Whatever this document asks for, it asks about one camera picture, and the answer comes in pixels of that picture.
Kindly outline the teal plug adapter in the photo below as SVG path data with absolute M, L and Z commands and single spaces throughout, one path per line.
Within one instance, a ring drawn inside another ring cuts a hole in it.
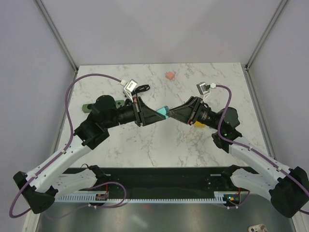
M 165 118 L 169 118 L 169 116 L 168 116 L 169 107 L 168 106 L 163 106 L 163 107 L 157 109 L 156 112 L 165 116 Z

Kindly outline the yellow cube socket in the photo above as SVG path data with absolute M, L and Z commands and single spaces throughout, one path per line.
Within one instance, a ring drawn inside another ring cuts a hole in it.
M 196 121 L 196 122 L 194 123 L 194 127 L 195 127 L 195 128 L 204 128 L 204 127 L 206 127 L 206 125 L 203 124 L 203 123 L 200 123 L 200 122 Z

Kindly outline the pink cube block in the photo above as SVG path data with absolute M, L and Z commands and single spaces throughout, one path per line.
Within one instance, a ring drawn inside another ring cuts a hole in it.
M 175 73 L 173 72 L 167 72 L 166 73 L 166 78 L 169 79 L 169 80 L 172 80 L 175 78 Z

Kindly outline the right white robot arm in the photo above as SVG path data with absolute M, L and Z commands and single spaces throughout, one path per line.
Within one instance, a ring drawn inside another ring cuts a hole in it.
M 243 188 L 269 200 L 283 216 L 292 218 L 309 201 L 309 178 L 299 166 L 291 168 L 263 155 L 236 130 L 240 124 L 235 108 L 226 106 L 214 112 L 199 97 L 191 97 L 183 105 L 172 108 L 168 116 L 182 123 L 204 124 L 217 132 L 212 134 L 215 145 L 242 160 L 255 174 L 240 167 L 230 168 L 221 178 L 222 187 Z

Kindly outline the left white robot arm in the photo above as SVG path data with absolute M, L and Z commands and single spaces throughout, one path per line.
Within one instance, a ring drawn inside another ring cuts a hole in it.
M 78 159 L 94 150 L 110 135 L 109 128 L 135 122 L 138 126 L 151 125 L 168 118 L 169 108 L 149 108 L 141 99 L 134 97 L 129 104 L 117 107 L 110 95 L 100 96 L 91 105 L 86 120 L 75 130 L 63 148 L 52 154 L 38 167 L 28 172 L 17 172 L 13 179 L 29 205 L 29 210 L 40 214 L 58 198 L 80 189 L 101 190 L 106 178 L 99 174 L 97 166 L 91 166 L 78 174 L 63 173 Z

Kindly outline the green power strip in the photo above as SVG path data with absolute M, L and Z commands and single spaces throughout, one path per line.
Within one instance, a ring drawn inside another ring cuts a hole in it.
M 125 105 L 124 100 L 115 100 L 114 103 L 89 103 L 82 105 L 82 112 L 85 114 L 89 114 L 92 111 L 103 111 L 109 109 L 118 109 Z

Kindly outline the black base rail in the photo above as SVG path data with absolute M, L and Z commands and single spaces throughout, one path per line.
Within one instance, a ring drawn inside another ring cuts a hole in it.
M 237 192 L 229 179 L 239 166 L 100 168 L 89 167 L 97 184 L 107 182 L 112 198 L 212 198 L 214 192 Z

